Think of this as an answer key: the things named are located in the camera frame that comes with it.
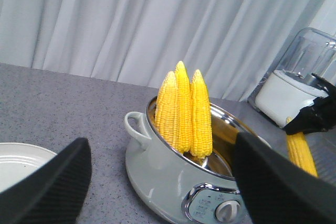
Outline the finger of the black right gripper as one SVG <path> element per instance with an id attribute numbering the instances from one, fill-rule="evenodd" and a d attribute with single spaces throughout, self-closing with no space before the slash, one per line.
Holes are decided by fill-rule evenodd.
<path id="1" fill-rule="evenodd" d="M 316 73 L 312 73 L 311 75 L 315 77 L 317 87 L 324 90 L 330 97 L 335 97 L 335 85 L 331 84 L 328 80 Z"/>
<path id="2" fill-rule="evenodd" d="M 326 105 L 316 104 L 302 108 L 297 116 L 283 127 L 288 135 L 299 132 L 304 134 L 327 132 L 329 129 L 330 109 Z"/>

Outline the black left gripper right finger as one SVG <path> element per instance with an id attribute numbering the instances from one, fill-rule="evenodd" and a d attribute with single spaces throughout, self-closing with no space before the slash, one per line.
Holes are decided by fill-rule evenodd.
<path id="1" fill-rule="evenodd" d="M 335 223 L 335 187 L 250 133 L 238 133 L 233 172 L 253 223 Z"/>

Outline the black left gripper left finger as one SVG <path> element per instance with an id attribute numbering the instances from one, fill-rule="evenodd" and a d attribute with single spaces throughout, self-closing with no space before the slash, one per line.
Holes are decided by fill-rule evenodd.
<path id="1" fill-rule="evenodd" d="M 1 193 L 1 223 L 76 223 L 91 182 L 91 148 L 79 137 Z"/>

